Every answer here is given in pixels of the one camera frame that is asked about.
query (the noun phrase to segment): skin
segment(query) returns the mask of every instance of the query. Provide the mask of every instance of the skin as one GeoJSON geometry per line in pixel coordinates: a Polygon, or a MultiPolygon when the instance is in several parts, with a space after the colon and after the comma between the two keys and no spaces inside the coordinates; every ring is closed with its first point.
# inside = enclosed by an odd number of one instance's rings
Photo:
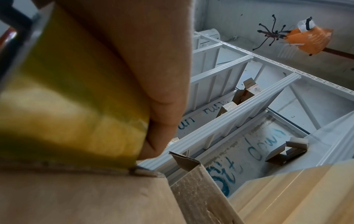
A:
{"type": "MultiPolygon", "coordinates": [[[[159,156],[174,137],[187,104],[193,0],[57,2],[116,52],[147,94],[150,124],[138,159],[159,156]]],[[[48,1],[34,3],[41,8],[48,1]]]]}

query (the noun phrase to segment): wooden board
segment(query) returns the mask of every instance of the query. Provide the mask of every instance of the wooden board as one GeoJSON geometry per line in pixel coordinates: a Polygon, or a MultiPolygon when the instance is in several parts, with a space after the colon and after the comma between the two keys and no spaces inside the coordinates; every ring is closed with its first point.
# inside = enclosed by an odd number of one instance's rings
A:
{"type": "Polygon", "coordinates": [[[229,197],[247,224],[354,223],[354,160],[251,180],[229,197]]]}

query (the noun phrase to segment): blurry yellow object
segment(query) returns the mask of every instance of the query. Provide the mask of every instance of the blurry yellow object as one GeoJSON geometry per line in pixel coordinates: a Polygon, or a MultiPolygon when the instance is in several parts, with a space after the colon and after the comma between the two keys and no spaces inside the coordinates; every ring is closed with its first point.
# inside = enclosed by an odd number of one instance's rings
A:
{"type": "Polygon", "coordinates": [[[0,156],[133,166],[149,123],[141,87],[58,5],[41,15],[0,93],[0,156]]]}

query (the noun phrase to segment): orange object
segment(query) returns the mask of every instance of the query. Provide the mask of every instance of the orange object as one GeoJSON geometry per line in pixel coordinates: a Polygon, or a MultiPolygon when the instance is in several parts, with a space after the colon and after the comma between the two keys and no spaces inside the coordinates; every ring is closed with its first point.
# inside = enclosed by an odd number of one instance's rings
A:
{"type": "Polygon", "coordinates": [[[331,29],[322,29],[318,26],[306,32],[300,32],[297,28],[288,33],[284,40],[291,44],[303,44],[298,47],[300,50],[309,54],[318,54],[328,45],[332,33],[331,29]]]}

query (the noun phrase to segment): wood surface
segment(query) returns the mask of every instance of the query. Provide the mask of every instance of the wood surface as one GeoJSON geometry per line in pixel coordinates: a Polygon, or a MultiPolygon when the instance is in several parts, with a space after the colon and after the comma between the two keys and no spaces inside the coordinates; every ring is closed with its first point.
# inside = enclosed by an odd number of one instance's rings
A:
{"type": "Polygon", "coordinates": [[[247,224],[354,223],[354,160],[251,180],[229,201],[247,224]]]}

